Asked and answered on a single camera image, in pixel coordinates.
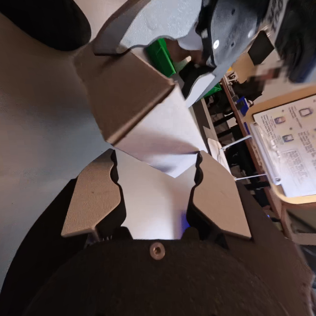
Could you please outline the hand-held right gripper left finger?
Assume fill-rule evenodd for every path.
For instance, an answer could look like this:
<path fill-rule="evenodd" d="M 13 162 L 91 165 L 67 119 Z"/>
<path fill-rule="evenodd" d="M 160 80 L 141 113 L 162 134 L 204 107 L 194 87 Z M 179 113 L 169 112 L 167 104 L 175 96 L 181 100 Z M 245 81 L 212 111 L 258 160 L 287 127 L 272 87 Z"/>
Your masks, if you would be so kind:
<path fill-rule="evenodd" d="M 108 149 L 78 175 L 61 236 L 91 235 L 95 241 L 112 239 L 126 219 L 117 156 Z"/>

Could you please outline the green plastic bin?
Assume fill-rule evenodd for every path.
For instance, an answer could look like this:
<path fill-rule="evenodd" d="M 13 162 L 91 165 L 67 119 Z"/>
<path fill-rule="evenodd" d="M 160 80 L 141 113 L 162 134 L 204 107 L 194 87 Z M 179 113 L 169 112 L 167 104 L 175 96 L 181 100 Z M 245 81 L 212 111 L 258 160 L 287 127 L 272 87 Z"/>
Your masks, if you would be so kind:
<path fill-rule="evenodd" d="M 158 39 L 145 50 L 153 66 L 166 77 L 177 81 L 181 92 L 190 73 L 213 74 L 214 71 L 204 61 L 201 50 L 184 49 L 175 40 Z"/>

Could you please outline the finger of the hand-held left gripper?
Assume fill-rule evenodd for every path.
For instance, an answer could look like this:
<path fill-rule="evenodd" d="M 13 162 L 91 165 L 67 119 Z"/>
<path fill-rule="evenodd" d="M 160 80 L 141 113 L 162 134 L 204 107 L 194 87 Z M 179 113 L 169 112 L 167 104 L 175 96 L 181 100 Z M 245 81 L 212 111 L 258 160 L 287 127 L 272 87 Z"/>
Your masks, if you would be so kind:
<path fill-rule="evenodd" d="M 212 73 L 192 72 L 188 75 L 182 87 L 186 108 L 199 101 L 211 89 L 209 85 L 214 79 L 215 76 Z"/>
<path fill-rule="evenodd" d="M 93 53 L 125 54 L 160 38 L 182 38 L 194 26 L 201 8 L 201 0 L 126 1 L 101 27 L 93 40 Z"/>

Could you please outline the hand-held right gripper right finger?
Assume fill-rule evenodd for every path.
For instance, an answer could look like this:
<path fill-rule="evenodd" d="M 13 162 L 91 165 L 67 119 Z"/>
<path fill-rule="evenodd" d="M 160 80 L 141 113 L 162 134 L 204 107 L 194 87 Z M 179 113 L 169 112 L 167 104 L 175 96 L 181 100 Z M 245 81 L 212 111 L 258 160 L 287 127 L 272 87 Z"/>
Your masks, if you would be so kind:
<path fill-rule="evenodd" d="M 242 201 L 234 177 L 205 151 L 197 154 L 194 186 L 186 212 L 190 227 L 200 240 L 220 234 L 251 240 Z"/>

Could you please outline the small blue bin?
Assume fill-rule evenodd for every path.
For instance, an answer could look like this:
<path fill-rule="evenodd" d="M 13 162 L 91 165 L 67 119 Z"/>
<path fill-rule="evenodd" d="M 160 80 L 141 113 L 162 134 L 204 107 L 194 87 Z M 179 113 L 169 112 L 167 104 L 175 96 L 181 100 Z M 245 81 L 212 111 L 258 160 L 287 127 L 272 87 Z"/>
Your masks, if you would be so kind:
<path fill-rule="evenodd" d="M 235 102 L 235 107 L 244 117 L 248 112 L 250 106 L 248 100 L 243 96 Z"/>

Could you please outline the wooden instruction board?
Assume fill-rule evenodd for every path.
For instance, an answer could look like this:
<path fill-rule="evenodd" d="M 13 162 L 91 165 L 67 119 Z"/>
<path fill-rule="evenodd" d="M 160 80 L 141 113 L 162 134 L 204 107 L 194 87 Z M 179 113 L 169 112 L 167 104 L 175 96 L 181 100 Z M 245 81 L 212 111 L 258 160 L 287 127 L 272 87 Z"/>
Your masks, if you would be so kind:
<path fill-rule="evenodd" d="M 258 103 L 245 116 L 259 163 L 274 194 L 315 203 L 315 85 Z"/>

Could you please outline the white board stand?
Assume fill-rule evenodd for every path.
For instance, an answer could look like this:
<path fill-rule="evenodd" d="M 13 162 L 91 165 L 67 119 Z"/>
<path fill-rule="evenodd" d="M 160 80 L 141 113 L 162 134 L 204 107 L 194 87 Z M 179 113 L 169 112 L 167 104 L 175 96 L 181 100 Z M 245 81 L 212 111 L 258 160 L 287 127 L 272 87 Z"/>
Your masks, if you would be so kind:
<path fill-rule="evenodd" d="M 224 147 L 219 143 L 219 141 L 208 139 L 208 146 L 210 148 L 211 158 L 212 158 L 212 160 L 210 161 L 211 175 L 219 176 L 220 178 L 224 180 L 228 180 L 230 182 L 267 176 L 266 173 L 263 173 L 263 174 L 253 175 L 253 176 L 237 178 L 233 176 L 230 171 L 227 158 L 225 156 L 225 150 L 249 138 L 251 138 L 251 135 L 246 136 Z"/>

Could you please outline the white cardboard mailer box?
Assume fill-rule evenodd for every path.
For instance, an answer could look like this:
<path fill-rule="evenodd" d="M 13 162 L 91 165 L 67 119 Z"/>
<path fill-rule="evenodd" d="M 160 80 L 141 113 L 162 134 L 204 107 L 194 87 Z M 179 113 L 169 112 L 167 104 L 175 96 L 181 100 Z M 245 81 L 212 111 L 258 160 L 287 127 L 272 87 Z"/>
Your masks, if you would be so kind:
<path fill-rule="evenodd" d="M 87 45 L 74 66 L 100 132 L 114 148 L 173 178 L 207 151 L 179 85 L 135 54 L 96 56 Z"/>

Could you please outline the grey desk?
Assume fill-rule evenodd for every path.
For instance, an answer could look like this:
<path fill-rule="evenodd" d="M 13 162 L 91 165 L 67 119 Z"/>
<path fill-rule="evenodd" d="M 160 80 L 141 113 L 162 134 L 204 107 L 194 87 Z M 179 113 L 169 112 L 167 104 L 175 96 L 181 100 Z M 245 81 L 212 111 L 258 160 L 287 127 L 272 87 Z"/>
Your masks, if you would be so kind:
<path fill-rule="evenodd" d="M 74 58 L 87 45 L 93 51 L 101 27 L 125 2 L 75 1 L 92 35 L 73 51 L 41 43 L 1 13 L 1 290 L 33 224 L 70 180 L 111 147 Z M 95 55 L 121 57 L 133 50 Z"/>

